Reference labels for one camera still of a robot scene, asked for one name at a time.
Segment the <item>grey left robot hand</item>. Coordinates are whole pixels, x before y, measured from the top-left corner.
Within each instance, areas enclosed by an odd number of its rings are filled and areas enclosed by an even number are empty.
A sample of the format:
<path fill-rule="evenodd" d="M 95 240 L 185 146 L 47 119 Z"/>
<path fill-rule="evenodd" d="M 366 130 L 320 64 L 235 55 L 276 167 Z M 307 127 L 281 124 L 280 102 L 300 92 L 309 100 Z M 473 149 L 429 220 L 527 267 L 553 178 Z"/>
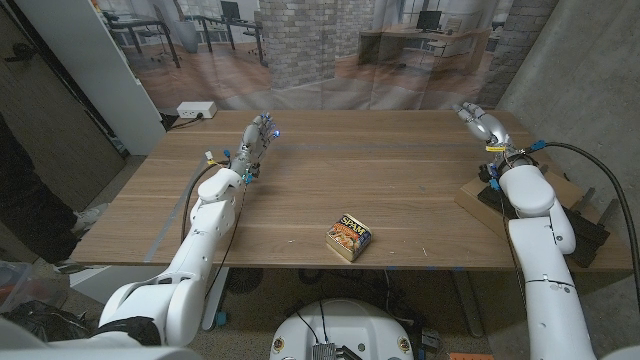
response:
<path fill-rule="evenodd" d="M 242 141 L 229 168 L 241 177 L 257 178 L 260 163 L 272 140 L 280 136 L 269 112 L 256 116 L 245 128 Z"/>

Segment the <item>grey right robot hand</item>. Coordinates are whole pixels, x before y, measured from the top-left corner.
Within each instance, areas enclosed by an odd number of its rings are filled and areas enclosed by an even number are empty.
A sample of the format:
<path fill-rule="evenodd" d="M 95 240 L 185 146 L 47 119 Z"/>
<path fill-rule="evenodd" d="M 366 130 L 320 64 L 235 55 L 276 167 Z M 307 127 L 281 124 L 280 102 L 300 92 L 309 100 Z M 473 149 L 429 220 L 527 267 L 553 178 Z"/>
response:
<path fill-rule="evenodd" d="M 517 150 L 511 136 L 503 124 L 493 115 L 485 112 L 479 105 L 464 102 L 451 106 L 458 117 L 465 123 L 469 131 L 479 140 L 485 142 L 485 150 L 495 153 L 496 157 L 507 158 L 515 155 Z"/>

